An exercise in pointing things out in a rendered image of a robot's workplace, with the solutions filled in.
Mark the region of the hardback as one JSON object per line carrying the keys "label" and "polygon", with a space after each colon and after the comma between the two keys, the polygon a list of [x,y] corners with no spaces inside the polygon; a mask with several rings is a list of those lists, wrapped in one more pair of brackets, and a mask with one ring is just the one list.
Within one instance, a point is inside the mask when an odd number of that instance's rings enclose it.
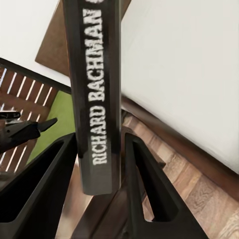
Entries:
{"label": "hardback", "polygon": [[121,0],[63,0],[81,190],[121,188]]}

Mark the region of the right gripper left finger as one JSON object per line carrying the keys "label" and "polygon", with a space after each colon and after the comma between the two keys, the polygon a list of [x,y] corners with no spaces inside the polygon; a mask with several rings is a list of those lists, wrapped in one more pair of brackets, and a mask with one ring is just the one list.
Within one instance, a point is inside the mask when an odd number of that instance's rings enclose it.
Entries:
{"label": "right gripper left finger", "polygon": [[76,157],[64,135],[0,188],[0,239],[55,239]]}

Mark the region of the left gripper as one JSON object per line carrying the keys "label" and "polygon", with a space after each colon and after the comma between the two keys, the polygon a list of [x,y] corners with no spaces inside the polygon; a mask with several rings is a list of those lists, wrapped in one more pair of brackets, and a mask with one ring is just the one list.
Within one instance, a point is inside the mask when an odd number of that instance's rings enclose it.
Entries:
{"label": "left gripper", "polygon": [[45,132],[48,128],[57,122],[53,118],[41,123],[27,120],[21,123],[9,123],[3,125],[0,131],[0,146],[3,149],[13,149],[28,140],[41,137],[40,132]]}

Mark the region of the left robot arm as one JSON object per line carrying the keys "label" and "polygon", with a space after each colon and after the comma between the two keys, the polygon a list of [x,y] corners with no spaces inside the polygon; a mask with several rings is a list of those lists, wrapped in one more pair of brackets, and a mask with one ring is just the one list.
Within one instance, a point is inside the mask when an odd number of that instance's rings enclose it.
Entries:
{"label": "left robot arm", "polygon": [[20,116],[20,112],[0,111],[0,120],[5,120],[5,125],[1,127],[2,131],[0,131],[0,154],[28,140],[41,137],[40,132],[45,132],[57,122],[57,118],[41,123],[31,120],[21,122],[21,120],[17,120]]}

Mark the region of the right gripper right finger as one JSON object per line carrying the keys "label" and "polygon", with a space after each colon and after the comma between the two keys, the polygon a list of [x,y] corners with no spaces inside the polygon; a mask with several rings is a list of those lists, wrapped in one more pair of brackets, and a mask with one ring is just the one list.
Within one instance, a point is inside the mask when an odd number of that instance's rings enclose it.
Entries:
{"label": "right gripper right finger", "polygon": [[[128,239],[209,239],[147,144],[125,133]],[[156,222],[144,219],[138,166]]]}

